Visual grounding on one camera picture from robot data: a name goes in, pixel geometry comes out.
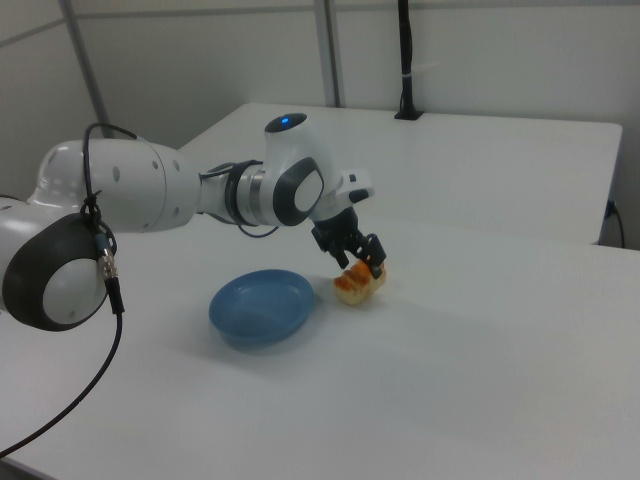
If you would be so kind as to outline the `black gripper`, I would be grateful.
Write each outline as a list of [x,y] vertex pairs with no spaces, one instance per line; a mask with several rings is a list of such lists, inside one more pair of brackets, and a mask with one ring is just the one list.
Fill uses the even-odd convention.
[[380,278],[386,252],[375,234],[364,235],[358,228],[358,216],[353,207],[348,207],[336,216],[322,221],[314,221],[312,235],[323,252],[329,252],[340,268],[349,265],[345,251],[362,254],[361,260],[367,265],[374,278]]

